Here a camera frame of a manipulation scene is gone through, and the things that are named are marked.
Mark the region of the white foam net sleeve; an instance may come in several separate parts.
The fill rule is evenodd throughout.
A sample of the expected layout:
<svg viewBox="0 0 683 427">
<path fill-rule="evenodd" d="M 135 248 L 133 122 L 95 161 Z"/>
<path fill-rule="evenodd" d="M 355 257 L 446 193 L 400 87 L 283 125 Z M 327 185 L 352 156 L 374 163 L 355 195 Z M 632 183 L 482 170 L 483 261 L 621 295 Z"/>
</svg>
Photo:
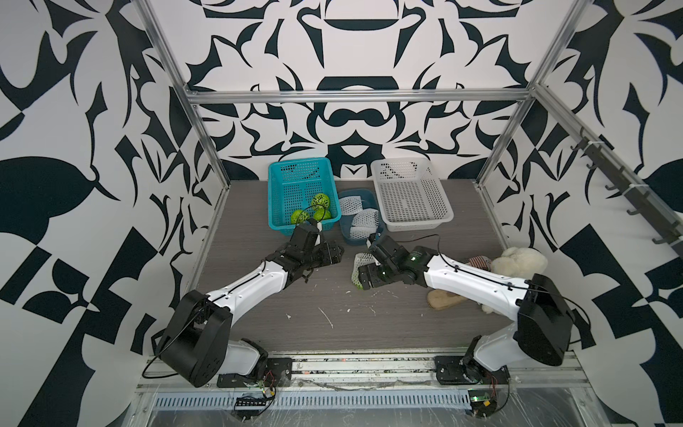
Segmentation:
<svg viewBox="0 0 683 427">
<path fill-rule="evenodd" d="M 353 279 L 359 279 L 359 269 L 363 266 L 374 264 L 375 263 L 375 258 L 368 253 L 358 253 L 355 255 L 354 258 L 354 263 L 353 263 L 353 268 L 352 268 L 352 273 L 351 273 L 351 282 Z"/>
</svg>

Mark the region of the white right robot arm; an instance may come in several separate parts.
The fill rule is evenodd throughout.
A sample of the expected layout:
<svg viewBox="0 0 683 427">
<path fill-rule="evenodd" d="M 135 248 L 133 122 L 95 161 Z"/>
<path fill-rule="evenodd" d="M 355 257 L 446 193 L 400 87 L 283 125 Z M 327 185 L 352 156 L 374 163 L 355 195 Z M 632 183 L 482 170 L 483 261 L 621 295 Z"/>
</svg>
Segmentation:
<svg viewBox="0 0 683 427">
<path fill-rule="evenodd" d="M 437 357 L 440 384 L 506 384 L 508 366 L 527 360 L 562 365 L 576 317 L 570 309 L 573 301 L 561 295 L 550 278 L 485 272 L 446 257 L 438 248 L 408 250 L 381 234 L 370 237 L 364 256 L 354 268 L 364 290 L 397 282 L 419 285 L 460 295 L 510 320 L 494 334 L 474 337 L 462 357 Z"/>
</svg>

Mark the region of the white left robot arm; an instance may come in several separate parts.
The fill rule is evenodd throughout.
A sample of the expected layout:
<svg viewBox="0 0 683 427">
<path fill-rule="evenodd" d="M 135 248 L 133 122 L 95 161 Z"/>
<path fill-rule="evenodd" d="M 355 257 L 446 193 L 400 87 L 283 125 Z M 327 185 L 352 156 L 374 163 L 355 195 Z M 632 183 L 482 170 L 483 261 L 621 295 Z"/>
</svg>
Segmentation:
<svg viewBox="0 0 683 427">
<path fill-rule="evenodd" d="M 207 294 L 186 293 L 158 342 L 155 357 L 195 387 L 217 375 L 238 375 L 249 383 L 262 381 L 268 352 L 247 339 L 231 340 L 232 327 L 295 281 L 339 263 L 343 254 L 344 248 L 326 239 L 316 221 L 297 225 L 290 240 L 245 277 Z"/>
</svg>

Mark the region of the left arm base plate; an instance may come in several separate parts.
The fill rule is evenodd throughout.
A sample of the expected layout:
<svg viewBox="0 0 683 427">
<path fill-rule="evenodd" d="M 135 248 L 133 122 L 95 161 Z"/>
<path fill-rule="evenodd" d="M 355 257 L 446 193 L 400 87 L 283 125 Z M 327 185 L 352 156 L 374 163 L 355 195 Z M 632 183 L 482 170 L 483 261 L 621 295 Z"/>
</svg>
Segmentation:
<svg viewBox="0 0 683 427">
<path fill-rule="evenodd" d="M 254 388 L 285 386 L 291 383 L 293 359 L 268 358 L 260 360 L 249 375 L 218 375 L 219 388 Z"/>
</svg>

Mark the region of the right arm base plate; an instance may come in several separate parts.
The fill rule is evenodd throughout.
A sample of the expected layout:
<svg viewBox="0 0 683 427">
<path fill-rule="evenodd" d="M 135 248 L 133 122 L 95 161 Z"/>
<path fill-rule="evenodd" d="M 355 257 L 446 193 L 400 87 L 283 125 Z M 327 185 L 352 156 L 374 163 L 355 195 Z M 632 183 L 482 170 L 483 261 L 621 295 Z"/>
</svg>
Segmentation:
<svg viewBox="0 0 683 427">
<path fill-rule="evenodd" d="M 505 385 L 510 381 L 507 367 L 488 371 L 464 356 L 436 356 L 434 363 L 436 379 L 441 385 Z"/>
</svg>

